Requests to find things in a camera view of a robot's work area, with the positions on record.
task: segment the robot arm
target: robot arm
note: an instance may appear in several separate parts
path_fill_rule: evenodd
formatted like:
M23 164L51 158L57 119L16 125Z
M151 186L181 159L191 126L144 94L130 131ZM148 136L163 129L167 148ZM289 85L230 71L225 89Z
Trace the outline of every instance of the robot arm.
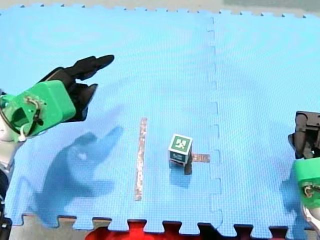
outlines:
M0 240L8 240L11 221L4 217L5 198L15 154L28 138L61 123L85 121L97 84L77 83L111 64L113 55L94 56L71 67L58 67L28 90L14 96L0 89Z
M288 140L297 159L293 167L302 215L320 239L320 113L297 111L295 131Z

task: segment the cube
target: cube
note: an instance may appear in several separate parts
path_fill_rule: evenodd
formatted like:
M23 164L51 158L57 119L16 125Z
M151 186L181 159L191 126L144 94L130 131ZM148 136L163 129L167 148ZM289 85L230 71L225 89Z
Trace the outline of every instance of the cube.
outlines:
M174 134L168 148L169 161L185 166L192 154L192 142L191 137Z

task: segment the gray floor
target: gray floor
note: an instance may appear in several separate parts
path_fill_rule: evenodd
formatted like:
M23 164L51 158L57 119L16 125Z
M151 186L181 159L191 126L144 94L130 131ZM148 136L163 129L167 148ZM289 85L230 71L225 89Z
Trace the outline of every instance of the gray floor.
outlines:
M12 5L25 5L37 3L34 0L0 0L0 8L5 9ZM134 7L145 7L150 10L155 8L167 8L170 11L176 9L188 9L191 12L197 10L209 10L219 12L221 9L231 10L234 14L241 11L251 11L259 15L262 12L271 12L276 16L282 13L292 13L297 17L304 14L314 14L320 16L320 0L43 0L41 3L50 5L51 3L64 3L66 6L72 4L84 4L86 7L92 5L103 5L112 8L114 6L125 6L128 9ZM24 219L23 227L14 227L10 240L80 240L87 234L86 232L73 231L72 222L64 222L58 229L45 229L34 217ZM308 231L309 239L316 239L313 231Z

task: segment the green plastic part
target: green plastic part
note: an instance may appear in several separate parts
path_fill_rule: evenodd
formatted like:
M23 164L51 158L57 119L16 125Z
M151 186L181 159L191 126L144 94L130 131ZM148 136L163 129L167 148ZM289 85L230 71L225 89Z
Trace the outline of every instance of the green plastic part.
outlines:
M303 187L309 184L320 186L320 157L296 160L294 171L302 203L307 208L319 208L320 192L314 191L312 197L306 197Z
M5 95L1 98L6 104L3 112L13 127L19 130L22 126L27 134L32 128L36 105L27 102L27 98L38 103L40 107L40 119L42 124L37 123L29 133L29 137L38 135L60 123L63 123L76 114L76 108L69 97L64 84L59 80L39 82L18 96ZM14 133L17 142L19 134Z

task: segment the blue foam mat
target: blue foam mat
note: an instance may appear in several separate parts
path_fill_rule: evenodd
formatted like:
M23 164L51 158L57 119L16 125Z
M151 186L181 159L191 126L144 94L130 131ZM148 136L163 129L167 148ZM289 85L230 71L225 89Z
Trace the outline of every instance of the blue foam mat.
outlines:
M145 231L155 233L163 221L178 221L182 234L210 223L224 236L249 224L256 238L282 226L290 239L305 237L287 136L296 110L319 111L316 17L60 6L1 12L1 88L18 94L91 55L115 61L88 81L100 87L87 121L59 125L18 152L6 199L14 224L31 212L49 227L67 215L77 217L77 229L107 217L118 231L128 219L144 219ZM193 151L211 162L195 162L191 176L169 169L174 133L193 137Z

